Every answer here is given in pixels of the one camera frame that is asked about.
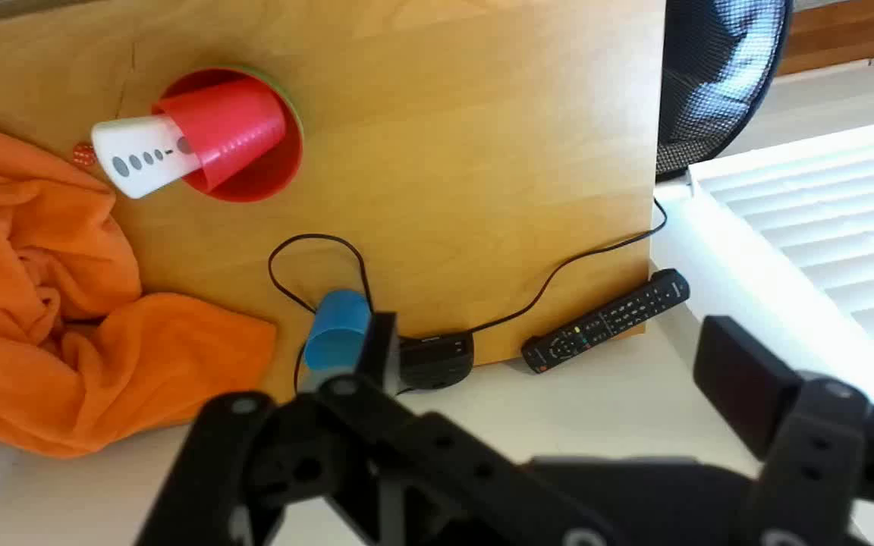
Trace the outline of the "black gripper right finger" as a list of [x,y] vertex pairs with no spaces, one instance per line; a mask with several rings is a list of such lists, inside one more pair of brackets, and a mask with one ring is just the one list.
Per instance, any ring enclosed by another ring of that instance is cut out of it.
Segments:
[[694,386],[761,461],[738,526],[743,546],[857,546],[851,512],[874,504],[874,401],[799,372],[730,314],[708,314]]

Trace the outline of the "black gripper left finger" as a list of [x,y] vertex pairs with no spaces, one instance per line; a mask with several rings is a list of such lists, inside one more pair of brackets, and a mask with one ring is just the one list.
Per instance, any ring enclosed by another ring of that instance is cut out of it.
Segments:
[[324,497],[370,546],[601,546],[601,518],[437,413],[342,376],[196,414],[137,546],[266,546]]

